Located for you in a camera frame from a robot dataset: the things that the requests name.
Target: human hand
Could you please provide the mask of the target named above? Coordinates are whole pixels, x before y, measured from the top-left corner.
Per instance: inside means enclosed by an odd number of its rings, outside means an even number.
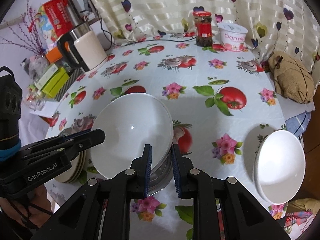
[[[51,211],[51,203],[47,199],[47,189],[44,185],[41,185],[37,187],[35,190],[35,196],[31,200],[31,203],[34,205],[37,205],[45,210]],[[12,201],[12,203],[19,209],[19,211],[25,215],[28,216],[26,209],[18,202]],[[22,222],[22,217],[14,210],[14,208],[10,205],[10,203],[5,198],[0,198],[0,206],[2,210],[7,214],[8,217],[11,219],[17,221],[20,225],[24,226]],[[41,227],[44,223],[47,222],[47,220],[50,218],[50,216],[46,213],[43,213],[33,207],[29,207],[29,212],[31,213],[31,216],[29,217],[29,220],[35,224],[37,227]]]

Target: table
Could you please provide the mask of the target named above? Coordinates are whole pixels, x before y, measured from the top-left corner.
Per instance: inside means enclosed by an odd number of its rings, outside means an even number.
[[[180,42],[161,41],[170,38]],[[180,151],[188,155],[194,167],[219,179],[236,177],[275,219],[283,217],[286,205],[265,202],[252,182],[261,142],[274,130],[285,129],[269,79],[246,47],[230,52],[214,39],[212,48],[207,49],[187,39],[157,36],[114,48],[105,65],[83,74],[70,87],[47,138],[72,126],[84,130],[115,98],[146,92],[169,109]],[[86,158],[78,182],[46,183],[59,205],[79,189],[79,181],[103,178],[87,171],[92,163],[90,156]],[[192,204],[191,200],[178,199],[173,180],[147,201],[132,202],[131,239],[190,239]]]

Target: jar label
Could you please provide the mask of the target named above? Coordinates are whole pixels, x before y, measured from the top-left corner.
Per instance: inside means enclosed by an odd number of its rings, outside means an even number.
[[[211,31],[211,24],[203,24],[203,23],[198,23],[196,25],[197,29],[197,36],[202,37],[202,38],[207,38],[212,36],[212,31]]]

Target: white bowl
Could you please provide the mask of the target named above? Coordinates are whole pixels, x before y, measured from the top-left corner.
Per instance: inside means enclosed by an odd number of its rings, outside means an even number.
[[[166,106],[149,94],[133,93],[107,105],[92,130],[101,129],[106,139],[91,149],[93,165],[107,179],[130,168],[142,156],[144,145],[152,146],[151,170],[156,170],[169,152],[173,124]]]
[[[275,205],[286,203],[298,192],[306,170],[299,140],[285,130],[275,131],[261,144],[253,178],[260,196]]]

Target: burlap bag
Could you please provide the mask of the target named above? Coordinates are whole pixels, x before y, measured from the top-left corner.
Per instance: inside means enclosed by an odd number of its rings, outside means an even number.
[[[307,104],[312,100],[313,80],[299,59],[292,58],[285,52],[276,51],[268,63],[274,76],[276,93],[301,104]]]

